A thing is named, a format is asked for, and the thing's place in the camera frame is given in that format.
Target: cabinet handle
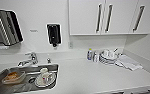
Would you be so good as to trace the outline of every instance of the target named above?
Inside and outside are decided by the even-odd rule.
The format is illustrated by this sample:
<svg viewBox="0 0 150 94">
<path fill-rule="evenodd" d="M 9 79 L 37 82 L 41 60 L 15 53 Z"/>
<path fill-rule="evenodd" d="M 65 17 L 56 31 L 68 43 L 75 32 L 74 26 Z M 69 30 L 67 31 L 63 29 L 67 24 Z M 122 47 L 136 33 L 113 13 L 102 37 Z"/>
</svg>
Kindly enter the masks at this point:
<svg viewBox="0 0 150 94">
<path fill-rule="evenodd" d="M 108 29 L 109 29 L 109 23 L 110 23 L 110 20 L 111 20 L 111 13 L 112 13 L 112 6 L 113 5 L 109 5 L 109 13 L 108 13 L 108 20 L 107 20 L 107 26 L 106 26 L 106 29 L 105 29 L 105 33 L 107 33 Z"/>
<path fill-rule="evenodd" d="M 139 25 L 141 16 L 142 16 L 142 14 L 143 14 L 144 7 L 145 7 L 145 6 L 141 6 L 141 7 L 140 7 L 140 12 L 139 12 L 139 15 L 138 15 L 138 17 L 137 17 L 136 24 L 135 24 L 135 26 L 134 26 L 134 28 L 133 28 L 133 32 L 137 30 L 137 27 L 138 27 L 138 25 Z"/>
<path fill-rule="evenodd" d="M 131 93 L 131 94 L 150 94 L 150 90 L 142 91 L 142 92 L 135 92 L 135 93 Z"/>
<path fill-rule="evenodd" d="M 102 9 L 102 4 L 99 4 L 99 11 L 98 11 L 98 21 L 97 21 L 97 29 L 96 33 L 99 31 L 99 25 L 100 25 L 100 19 L 101 19 L 101 9 Z"/>
</svg>

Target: faucet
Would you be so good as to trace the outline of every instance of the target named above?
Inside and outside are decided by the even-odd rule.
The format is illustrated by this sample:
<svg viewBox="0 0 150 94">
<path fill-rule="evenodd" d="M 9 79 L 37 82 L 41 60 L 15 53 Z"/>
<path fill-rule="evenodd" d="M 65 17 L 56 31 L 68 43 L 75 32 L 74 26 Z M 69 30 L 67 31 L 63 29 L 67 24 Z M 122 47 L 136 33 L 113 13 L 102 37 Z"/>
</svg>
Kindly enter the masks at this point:
<svg viewBox="0 0 150 94">
<path fill-rule="evenodd" d="M 32 52 L 32 53 L 28 53 L 28 54 L 25 54 L 25 55 L 31 55 L 31 60 L 27 60 L 27 61 L 22 61 L 18 64 L 18 66 L 24 66 L 25 64 L 30 64 L 30 65 L 34 65 L 34 64 L 37 64 L 38 63 L 38 60 L 37 60 L 37 56 L 36 56 L 36 53 L 35 52 Z"/>
</svg>

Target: stacked plates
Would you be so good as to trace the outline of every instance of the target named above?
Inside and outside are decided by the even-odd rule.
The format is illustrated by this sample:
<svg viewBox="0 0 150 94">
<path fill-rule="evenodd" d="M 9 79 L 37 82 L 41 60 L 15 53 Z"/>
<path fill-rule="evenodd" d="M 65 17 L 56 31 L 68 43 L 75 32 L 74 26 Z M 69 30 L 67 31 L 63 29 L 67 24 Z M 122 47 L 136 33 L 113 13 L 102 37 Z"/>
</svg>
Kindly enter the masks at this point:
<svg viewBox="0 0 150 94">
<path fill-rule="evenodd" d="M 100 53 L 99 55 L 99 61 L 104 64 L 115 64 L 116 59 L 117 55 L 114 57 L 104 56 L 103 53 Z"/>
</svg>

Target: kitchen cabinet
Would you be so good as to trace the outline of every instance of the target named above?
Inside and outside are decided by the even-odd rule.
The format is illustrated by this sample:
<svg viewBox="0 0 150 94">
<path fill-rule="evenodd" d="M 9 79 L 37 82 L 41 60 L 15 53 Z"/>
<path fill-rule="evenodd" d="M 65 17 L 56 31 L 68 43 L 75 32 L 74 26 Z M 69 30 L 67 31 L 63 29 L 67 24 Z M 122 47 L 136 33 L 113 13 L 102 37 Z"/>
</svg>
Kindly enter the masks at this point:
<svg viewBox="0 0 150 94">
<path fill-rule="evenodd" d="M 105 0 L 69 0 L 70 35 L 100 35 Z"/>
<path fill-rule="evenodd" d="M 150 94 L 150 86 L 130 88 L 119 91 L 97 93 L 97 94 Z"/>
<path fill-rule="evenodd" d="M 69 0 L 70 35 L 148 34 L 150 0 Z"/>
<path fill-rule="evenodd" d="M 138 0 L 106 0 L 101 34 L 128 34 Z"/>
<path fill-rule="evenodd" d="M 139 0 L 129 34 L 150 33 L 150 0 Z"/>
</svg>

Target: black soap dispenser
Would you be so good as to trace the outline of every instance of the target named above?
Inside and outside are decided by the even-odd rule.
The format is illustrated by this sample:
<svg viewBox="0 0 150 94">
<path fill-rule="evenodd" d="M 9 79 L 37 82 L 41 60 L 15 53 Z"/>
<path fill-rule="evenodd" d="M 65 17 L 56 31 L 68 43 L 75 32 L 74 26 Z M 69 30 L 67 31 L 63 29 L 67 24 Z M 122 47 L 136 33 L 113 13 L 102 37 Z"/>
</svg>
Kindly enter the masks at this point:
<svg viewBox="0 0 150 94">
<path fill-rule="evenodd" d="M 61 43 L 60 37 L 60 25 L 59 24 L 48 24 L 48 35 L 49 35 L 49 43 L 53 44 L 53 47 L 56 47 Z"/>
</svg>

